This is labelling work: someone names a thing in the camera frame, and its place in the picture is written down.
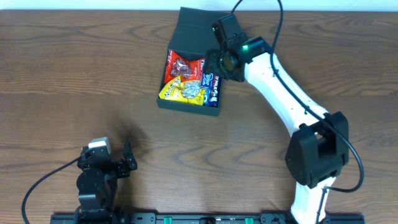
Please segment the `blue Eclipse mint box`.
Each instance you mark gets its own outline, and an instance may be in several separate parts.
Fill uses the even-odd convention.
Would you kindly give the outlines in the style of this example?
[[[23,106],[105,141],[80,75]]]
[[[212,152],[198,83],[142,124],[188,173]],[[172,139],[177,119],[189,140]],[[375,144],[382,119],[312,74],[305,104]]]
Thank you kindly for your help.
[[[204,73],[201,78],[201,89],[211,90],[213,88],[213,73]]]

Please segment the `red Hacks candy bag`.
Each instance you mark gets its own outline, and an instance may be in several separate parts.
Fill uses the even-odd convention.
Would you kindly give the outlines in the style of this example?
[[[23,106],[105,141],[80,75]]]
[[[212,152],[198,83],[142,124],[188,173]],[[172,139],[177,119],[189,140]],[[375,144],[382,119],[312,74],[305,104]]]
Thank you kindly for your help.
[[[168,83],[177,76],[181,81],[201,80],[205,59],[188,61],[173,50],[169,50],[164,75],[164,83]]]

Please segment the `purple Dairy Milk bar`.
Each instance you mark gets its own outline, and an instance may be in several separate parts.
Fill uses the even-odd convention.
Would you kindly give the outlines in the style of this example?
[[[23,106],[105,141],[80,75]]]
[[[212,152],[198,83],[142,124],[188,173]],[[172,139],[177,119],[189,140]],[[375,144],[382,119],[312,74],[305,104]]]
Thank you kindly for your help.
[[[220,97],[220,81],[221,78],[219,76],[215,76],[213,79],[213,88],[210,91],[210,95],[208,98],[208,106],[217,107],[219,103]]]

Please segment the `dark green box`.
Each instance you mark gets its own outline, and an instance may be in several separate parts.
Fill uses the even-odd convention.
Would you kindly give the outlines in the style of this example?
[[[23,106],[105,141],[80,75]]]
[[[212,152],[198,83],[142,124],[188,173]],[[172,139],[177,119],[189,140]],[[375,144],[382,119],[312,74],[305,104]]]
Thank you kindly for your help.
[[[181,7],[177,25],[167,47],[179,56],[191,61],[203,58],[209,49],[217,49],[219,43],[213,33],[212,24],[226,16],[226,12],[206,11]],[[156,99],[157,106],[162,109],[183,111],[188,113],[218,116],[220,107],[198,106],[176,101]]]

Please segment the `yellow Hacks candy bag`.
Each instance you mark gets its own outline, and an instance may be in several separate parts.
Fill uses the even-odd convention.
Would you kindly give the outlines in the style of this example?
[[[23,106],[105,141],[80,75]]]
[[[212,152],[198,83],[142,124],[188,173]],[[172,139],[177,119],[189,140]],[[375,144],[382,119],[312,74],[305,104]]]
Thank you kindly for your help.
[[[188,80],[183,82],[181,76],[177,76],[165,84],[159,93],[159,98],[162,100],[203,106],[205,89],[201,87],[199,80]]]

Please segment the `blue Oreo cookie pack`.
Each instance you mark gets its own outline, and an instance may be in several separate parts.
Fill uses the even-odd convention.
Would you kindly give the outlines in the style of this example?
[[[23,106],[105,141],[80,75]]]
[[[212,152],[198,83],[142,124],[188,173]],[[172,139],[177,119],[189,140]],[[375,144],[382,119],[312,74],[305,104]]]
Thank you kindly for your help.
[[[203,95],[203,106],[210,106],[211,90],[205,90]]]

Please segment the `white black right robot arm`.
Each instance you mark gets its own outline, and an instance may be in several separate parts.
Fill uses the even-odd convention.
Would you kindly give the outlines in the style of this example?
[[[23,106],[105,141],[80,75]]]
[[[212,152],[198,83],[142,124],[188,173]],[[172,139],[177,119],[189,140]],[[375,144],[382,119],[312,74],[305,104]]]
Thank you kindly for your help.
[[[247,81],[272,106],[290,142],[287,168],[296,181],[290,214],[296,223],[328,220],[325,207],[333,183],[349,160],[348,121],[313,101],[280,64],[262,37],[224,40],[206,52],[204,69],[224,79]]]

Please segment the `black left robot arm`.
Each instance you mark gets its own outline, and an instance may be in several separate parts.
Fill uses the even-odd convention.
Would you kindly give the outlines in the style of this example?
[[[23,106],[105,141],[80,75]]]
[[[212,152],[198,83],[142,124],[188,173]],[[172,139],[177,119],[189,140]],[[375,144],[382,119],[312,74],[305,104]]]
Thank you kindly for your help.
[[[130,176],[137,169],[130,141],[124,143],[123,158],[112,161],[110,143],[107,137],[98,138],[82,148],[77,166],[82,170],[76,186],[82,220],[85,222],[117,220],[114,199],[118,179]]]

